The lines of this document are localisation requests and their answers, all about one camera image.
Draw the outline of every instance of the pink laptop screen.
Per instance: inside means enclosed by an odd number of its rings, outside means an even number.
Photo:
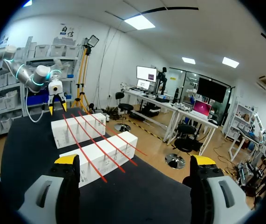
[[[195,101],[195,104],[194,104],[194,107],[193,107],[193,110],[194,111],[197,111],[201,114],[204,114],[206,116],[209,115],[209,110],[211,109],[211,105],[209,104],[206,104],[206,103],[203,103],[201,101]]]

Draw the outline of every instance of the yellow tripod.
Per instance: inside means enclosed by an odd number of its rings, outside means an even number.
[[[84,109],[84,111],[86,113],[88,113],[88,110],[84,106],[83,97],[86,100],[87,108],[90,109],[89,108],[88,100],[87,100],[86,95],[85,95],[85,92],[84,92],[84,83],[85,83],[85,79],[86,79],[86,69],[87,69],[87,64],[88,64],[88,59],[89,59],[90,52],[91,52],[91,50],[88,47],[85,48],[85,50],[83,52],[83,56],[82,56],[82,60],[81,60],[81,65],[80,65],[80,74],[79,74],[79,78],[78,78],[78,83],[76,84],[77,85],[77,98],[75,98],[75,100],[73,101],[72,106],[71,106],[71,108],[73,108],[75,105],[76,106],[80,106],[81,109]],[[82,78],[82,82],[81,82],[82,68],[83,67],[84,67],[84,70],[83,70],[83,78]]]

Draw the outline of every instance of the ceiling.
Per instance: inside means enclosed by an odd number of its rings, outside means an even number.
[[[136,30],[121,22],[161,7],[166,8],[144,14],[155,28]],[[198,10],[166,10],[171,7]],[[251,83],[266,75],[266,39],[261,35],[265,31],[236,0],[34,0],[14,20],[41,14],[78,15],[118,28],[152,48],[171,67]],[[239,66],[222,64],[224,56]],[[196,64],[184,63],[182,57]]]

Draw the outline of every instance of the floor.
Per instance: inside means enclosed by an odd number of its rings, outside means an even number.
[[[146,129],[147,131],[159,137],[164,136],[164,130],[161,127],[157,126],[156,124],[151,123],[149,121],[141,122],[141,121],[129,118],[127,115],[126,117],[130,119],[131,121],[135,122],[136,124],[140,125],[144,129]],[[154,120],[157,120],[160,123],[165,123],[165,124],[169,122],[170,118],[171,118],[171,112],[168,112],[165,114],[160,113],[158,116],[153,117]],[[114,124],[116,123],[121,123],[121,121],[110,120],[110,122],[107,123],[107,125],[113,128]],[[182,182],[182,180],[190,174],[190,156],[188,154],[180,152],[177,149],[173,150],[172,149],[173,147],[171,145],[167,146],[160,139],[147,133],[146,131],[134,125],[133,123],[129,122],[128,120],[125,120],[125,123],[131,127],[131,133],[138,137],[137,148],[147,154],[147,156],[145,156],[141,154],[140,152],[136,151],[135,154],[139,158],[141,158],[142,160],[149,163],[150,165],[152,165],[154,168],[156,168],[163,174],[167,175],[168,177],[178,182]],[[201,132],[199,133],[198,139],[202,139],[205,136],[202,132],[203,132],[203,128],[201,129]],[[107,130],[107,133],[110,135],[114,135],[109,130]],[[5,140],[6,140],[6,135],[0,136],[0,166],[1,166],[1,157],[2,157],[2,151],[3,151]],[[233,172],[233,169],[232,169],[233,165],[238,164],[242,159],[244,159],[246,157],[246,153],[249,153],[249,151],[242,149],[240,153],[237,155],[237,157],[234,159],[233,164],[232,164],[228,161],[230,160],[228,149],[231,143],[232,141],[224,139],[224,136],[221,133],[221,128],[219,128],[215,131],[213,138],[211,139],[203,156],[207,156],[213,159],[219,168],[223,170],[225,169],[227,171],[229,169],[230,172]],[[182,156],[185,160],[185,167],[180,170],[172,169],[171,167],[169,167],[164,161],[165,155],[169,153],[176,153],[176,154],[179,153],[179,155]],[[250,208],[253,207],[253,198],[246,197],[246,202]]]

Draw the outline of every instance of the black office chair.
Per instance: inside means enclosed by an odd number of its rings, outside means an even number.
[[[120,99],[124,98],[124,93],[123,92],[117,92],[115,94],[115,99],[116,101],[119,99],[119,104],[118,104],[118,108],[121,109],[121,111],[124,111],[124,113],[127,111],[127,112],[130,112],[134,109],[134,107],[130,104],[121,104],[120,103]],[[120,132],[125,132],[125,131],[130,131],[131,130],[131,127],[129,125],[126,125],[124,123],[124,115],[123,115],[123,123],[122,124],[116,124],[114,125],[114,128]]]
[[[192,151],[192,142],[193,139],[189,138],[189,135],[193,135],[196,132],[196,128],[194,128],[191,125],[187,124],[180,124],[177,127],[178,134],[177,134],[177,139],[174,142],[175,148],[173,149],[178,149],[179,151],[189,153]],[[165,162],[173,169],[182,169],[185,166],[185,161],[184,159],[179,156],[178,154],[168,154],[165,156]]]

